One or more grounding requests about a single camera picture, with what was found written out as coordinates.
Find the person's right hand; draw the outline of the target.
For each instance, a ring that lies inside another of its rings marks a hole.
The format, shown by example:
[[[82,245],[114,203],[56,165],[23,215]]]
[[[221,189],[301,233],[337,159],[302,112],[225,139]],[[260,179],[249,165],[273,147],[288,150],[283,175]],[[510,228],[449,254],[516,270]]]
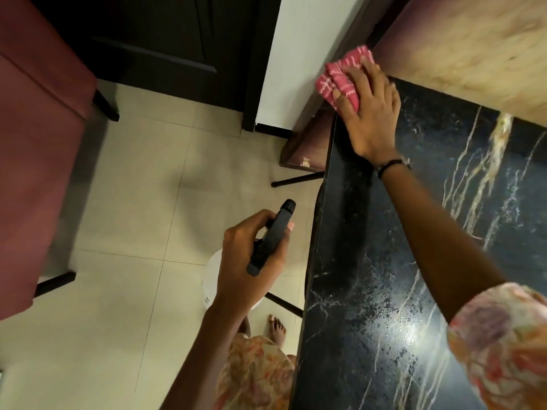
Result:
[[[343,72],[350,77],[359,96],[354,123],[345,124],[355,153],[376,169],[390,159],[402,158],[395,147],[401,100],[394,82],[382,71],[383,95],[372,95],[363,66],[346,67]]]

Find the person's left hand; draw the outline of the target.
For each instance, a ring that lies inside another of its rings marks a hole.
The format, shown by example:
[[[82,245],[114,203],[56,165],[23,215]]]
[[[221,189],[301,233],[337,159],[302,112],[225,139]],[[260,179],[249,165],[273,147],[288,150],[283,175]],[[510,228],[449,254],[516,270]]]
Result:
[[[281,275],[283,270],[268,269],[268,261],[257,277],[246,271],[257,233],[274,217],[274,212],[263,209],[225,231],[217,293],[212,305],[221,300],[242,304],[251,310]]]

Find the white spray bottle black nozzle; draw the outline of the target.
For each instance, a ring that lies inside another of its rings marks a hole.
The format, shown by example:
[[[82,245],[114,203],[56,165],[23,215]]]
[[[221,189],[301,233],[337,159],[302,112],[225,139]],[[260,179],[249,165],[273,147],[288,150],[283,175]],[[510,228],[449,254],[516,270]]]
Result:
[[[249,275],[257,277],[277,245],[283,239],[284,230],[287,228],[296,209],[296,202],[287,199],[280,207],[273,219],[268,220],[264,235],[255,239],[250,261],[246,267]],[[202,278],[203,304],[206,309],[211,306],[217,292],[218,273],[221,266],[222,249],[218,250],[206,263]]]

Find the pink cleaning cloth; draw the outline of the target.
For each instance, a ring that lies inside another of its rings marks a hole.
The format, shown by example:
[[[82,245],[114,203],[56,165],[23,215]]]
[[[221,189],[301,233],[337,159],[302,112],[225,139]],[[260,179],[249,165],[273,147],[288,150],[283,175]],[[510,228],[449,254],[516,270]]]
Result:
[[[326,63],[324,73],[315,82],[316,92],[338,112],[338,106],[333,96],[334,90],[339,90],[346,96],[355,112],[359,111],[359,96],[354,83],[343,72],[346,67],[362,67],[361,59],[365,57],[369,62],[375,63],[373,53],[367,46],[359,46],[347,52],[338,61]]]

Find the person's left forearm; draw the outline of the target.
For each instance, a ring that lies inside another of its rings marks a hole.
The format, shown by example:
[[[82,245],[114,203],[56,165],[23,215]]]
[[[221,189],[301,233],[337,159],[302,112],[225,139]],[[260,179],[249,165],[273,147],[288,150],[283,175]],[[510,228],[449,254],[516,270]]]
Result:
[[[247,316],[242,304],[216,300],[205,312],[199,331],[160,410],[211,410],[215,386],[233,337]]]

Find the person's right forearm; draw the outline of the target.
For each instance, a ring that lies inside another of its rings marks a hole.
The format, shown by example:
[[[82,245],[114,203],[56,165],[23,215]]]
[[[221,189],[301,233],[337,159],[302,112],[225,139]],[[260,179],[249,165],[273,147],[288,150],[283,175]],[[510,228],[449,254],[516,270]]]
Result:
[[[447,323],[476,295],[508,281],[405,166],[381,179],[427,288]]]

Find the black table leg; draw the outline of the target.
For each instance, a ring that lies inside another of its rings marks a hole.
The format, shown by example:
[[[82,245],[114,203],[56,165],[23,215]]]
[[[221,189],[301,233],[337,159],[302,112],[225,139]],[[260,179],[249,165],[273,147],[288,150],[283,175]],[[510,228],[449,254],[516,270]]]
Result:
[[[312,180],[318,180],[318,179],[322,180],[324,178],[324,175],[325,175],[325,171],[315,172],[315,173],[302,175],[302,176],[294,177],[290,179],[280,180],[280,181],[273,181],[271,183],[271,187],[277,188],[277,187],[288,186],[293,184],[305,183],[307,181],[312,181]]]
[[[265,294],[265,298],[267,298],[268,300],[270,300],[271,302],[273,303],[276,303],[277,305],[279,305],[280,307],[282,307],[283,309],[285,310],[288,310],[289,312],[291,312],[292,314],[294,314],[296,317],[299,317],[299,318],[303,318],[303,314],[304,314],[304,311],[289,303],[288,301],[270,293],[270,292],[267,292]]]

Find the black wristband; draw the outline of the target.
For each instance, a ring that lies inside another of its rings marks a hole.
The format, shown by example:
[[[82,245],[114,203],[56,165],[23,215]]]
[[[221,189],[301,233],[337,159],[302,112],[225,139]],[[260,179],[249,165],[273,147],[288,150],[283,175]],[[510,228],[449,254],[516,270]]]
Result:
[[[384,173],[392,166],[396,166],[396,165],[402,165],[402,166],[405,166],[408,170],[411,170],[411,165],[410,163],[404,159],[404,158],[394,158],[394,159],[390,159],[389,161],[387,161],[386,163],[380,165],[377,169],[377,177],[378,179],[382,179]]]

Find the person's right foot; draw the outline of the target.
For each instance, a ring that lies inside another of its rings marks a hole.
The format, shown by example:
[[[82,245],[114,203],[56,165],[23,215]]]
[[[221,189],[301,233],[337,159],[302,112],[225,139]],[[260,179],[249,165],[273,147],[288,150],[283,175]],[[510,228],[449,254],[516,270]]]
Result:
[[[274,315],[268,316],[267,337],[279,348],[283,348],[287,330],[281,320]]]

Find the dark wooden door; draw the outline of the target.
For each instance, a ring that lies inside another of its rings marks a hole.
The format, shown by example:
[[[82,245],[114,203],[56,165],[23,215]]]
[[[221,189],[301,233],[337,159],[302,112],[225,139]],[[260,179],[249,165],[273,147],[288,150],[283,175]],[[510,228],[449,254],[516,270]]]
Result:
[[[282,0],[30,0],[99,79],[242,112],[254,130]]]

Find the floral dress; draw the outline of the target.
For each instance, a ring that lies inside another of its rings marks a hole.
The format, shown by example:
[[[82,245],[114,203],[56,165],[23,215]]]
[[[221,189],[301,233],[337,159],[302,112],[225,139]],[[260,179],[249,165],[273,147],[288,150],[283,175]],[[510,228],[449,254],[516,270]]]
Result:
[[[547,410],[547,297],[514,282],[469,301],[448,347],[488,410]],[[288,410],[297,357],[237,333],[211,410]]]

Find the maroon upholstered chair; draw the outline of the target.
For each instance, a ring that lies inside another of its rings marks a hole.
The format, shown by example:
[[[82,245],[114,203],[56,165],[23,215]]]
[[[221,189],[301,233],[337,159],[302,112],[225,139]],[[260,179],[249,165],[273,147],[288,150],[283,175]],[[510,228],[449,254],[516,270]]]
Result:
[[[31,0],[0,0],[0,321],[75,279],[112,108]]]

